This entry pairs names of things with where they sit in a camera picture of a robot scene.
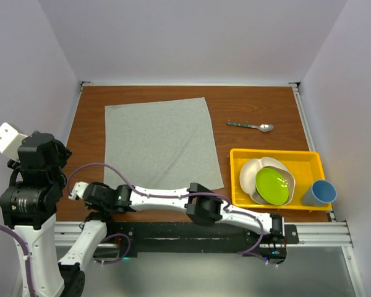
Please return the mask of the grey cloth napkin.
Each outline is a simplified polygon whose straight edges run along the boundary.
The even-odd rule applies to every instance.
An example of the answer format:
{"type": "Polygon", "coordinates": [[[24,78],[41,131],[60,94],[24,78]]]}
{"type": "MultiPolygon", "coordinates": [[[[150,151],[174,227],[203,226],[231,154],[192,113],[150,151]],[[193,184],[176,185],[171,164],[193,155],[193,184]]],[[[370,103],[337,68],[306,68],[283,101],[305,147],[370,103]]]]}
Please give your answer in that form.
{"type": "Polygon", "coordinates": [[[105,134],[104,162],[135,186],[224,186],[204,98],[106,106],[105,134]]]}

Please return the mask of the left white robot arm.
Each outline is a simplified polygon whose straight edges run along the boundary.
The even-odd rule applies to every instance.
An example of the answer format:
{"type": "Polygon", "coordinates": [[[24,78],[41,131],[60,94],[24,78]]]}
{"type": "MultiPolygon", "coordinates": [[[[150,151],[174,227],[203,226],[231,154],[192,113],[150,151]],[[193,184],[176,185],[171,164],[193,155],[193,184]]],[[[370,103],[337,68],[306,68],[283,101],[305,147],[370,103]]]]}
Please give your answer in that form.
{"type": "Polygon", "coordinates": [[[9,187],[0,197],[4,229],[14,237],[20,260],[23,296],[81,296],[85,266],[100,242],[116,235],[114,225],[89,220],[69,250],[57,258],[54,240],[57,203],[67,179],[62,169],[71,156],[48,133],[1,136],[0,148],[10,145],[9,187]]]}

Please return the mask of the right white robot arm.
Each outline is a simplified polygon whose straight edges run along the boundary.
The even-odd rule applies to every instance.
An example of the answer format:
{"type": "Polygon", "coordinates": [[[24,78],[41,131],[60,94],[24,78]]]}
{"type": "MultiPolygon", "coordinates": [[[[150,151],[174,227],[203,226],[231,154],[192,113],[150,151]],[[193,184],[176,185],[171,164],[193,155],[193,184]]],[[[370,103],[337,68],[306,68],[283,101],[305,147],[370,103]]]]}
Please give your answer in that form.
{"type": "Polygon", "coordinates": [[[233,206],[197,183],[181,189],[157,190],[126,184],[113,189],[98,182],[77,182],[69,197],[83,200],[89,209],[106,213],[173,210],[186,214],[196,225],[224,223],[253,231],[258,234],[258,243],[265,239],[271,244],[279,244],[285,236],[281,216],[233,206]]]}

